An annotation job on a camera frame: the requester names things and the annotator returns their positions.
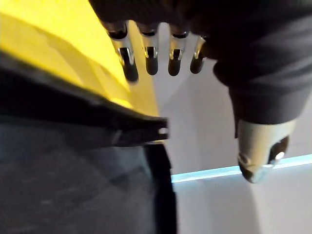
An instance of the black sleeve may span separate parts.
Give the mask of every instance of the black sleeve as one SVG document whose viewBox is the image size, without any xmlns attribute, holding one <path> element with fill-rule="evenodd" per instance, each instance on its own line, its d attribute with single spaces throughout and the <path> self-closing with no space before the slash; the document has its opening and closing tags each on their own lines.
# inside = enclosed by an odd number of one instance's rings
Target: black sleeve
<svg viewBox="0 0 312 234">
<path fill-rule="evenodd" d="M 204 55 L 217 60 L 214 73 L 229 87 L 235 119 L 298 117 L 312 87 L 312 1 L 196 3 L 199 12 L 184 14 L 193 32 L 207 36 Z"/>
</svg>

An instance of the yellow fabric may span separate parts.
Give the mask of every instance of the yellow fabric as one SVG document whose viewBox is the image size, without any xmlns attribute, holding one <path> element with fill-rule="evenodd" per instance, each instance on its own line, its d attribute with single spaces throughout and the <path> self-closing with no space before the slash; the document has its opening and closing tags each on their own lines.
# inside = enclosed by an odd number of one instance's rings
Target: yellow fabric
<svg viewBox="0 0 312 234">
<path fill-rule="evenodd" d="M 87 0 L 1 0 L 0 49 L 74 85 L 157 116 L 139 33 L 130 23 L 139 82 L 129 85 Z"/>
</svg>

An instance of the light strip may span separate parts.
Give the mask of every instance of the light strip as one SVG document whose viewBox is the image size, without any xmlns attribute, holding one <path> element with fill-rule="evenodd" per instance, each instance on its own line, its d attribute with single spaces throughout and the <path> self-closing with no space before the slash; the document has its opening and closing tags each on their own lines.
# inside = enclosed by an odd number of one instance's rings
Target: light strip
<svg viewBox="0 0 312 234">
<path fill-rule="evenodd" d="M 312 154 L 298 156 L 298 157 L 290 157 L 290 158 L 285 158 L 285 159 L 280 160 L 279 164 L 277 164 L 273 169 L 294 167 L 294 166 L 300 166 L 300 165 L 311 164 L 311 163 L 312 163 Z M 180 183 L 180 182 L 199 180 L 199 179 L 232 176 L 232 175 L 237 175 L 237 174 L 241 174 L 239 166 L 232 166 L 232 167 L 210 169 L 210 170 L 205 170 L 205 171 L 176 174 L 176 175 L 171 176 L 171 180 L 172 180 L 172 183 Z"/>
</svg>

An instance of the gray fabric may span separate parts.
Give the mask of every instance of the gray fabric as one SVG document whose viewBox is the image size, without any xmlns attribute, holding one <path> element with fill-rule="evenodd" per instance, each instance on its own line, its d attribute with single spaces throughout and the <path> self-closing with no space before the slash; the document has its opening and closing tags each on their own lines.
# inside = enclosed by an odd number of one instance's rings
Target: gray fabric
<svg viewBox="0 0 312 234">
<path fill-rule="evenodd" d="M 100 142 L 97 128 L 17 122 L 0 118 L 1 234 L 156 233 L 142 147 L 73 140 Z"/>
</svg>

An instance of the white wall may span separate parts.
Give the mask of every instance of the white wall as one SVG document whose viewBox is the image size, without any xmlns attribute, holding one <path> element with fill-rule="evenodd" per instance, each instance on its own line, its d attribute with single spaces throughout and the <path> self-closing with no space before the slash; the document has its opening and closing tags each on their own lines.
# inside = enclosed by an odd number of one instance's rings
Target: white wall
<svg viewBox="0 0 312 234">
<path fill-rule="evenodd" d="M 276 169 L 263 183 L 232 175 L 174 184 L 180 234 L 310 234 L 311 164 Z"/>
<path fill-rule="evenodd" d="M 153 77 L 160 114 L 169 118 L 166 142 L 173 173 L 237 165 L 237 141 L 227 88 L 213 75 L 215 61 L 201 73 L 190 72 L 196 37 L 189 35 L 180 73 L 168 74 L 169 29 L 161 24 L 158 73 Z M 312 97 L 291 137 L 286 157 L 312 153 Z"/>
</svg>

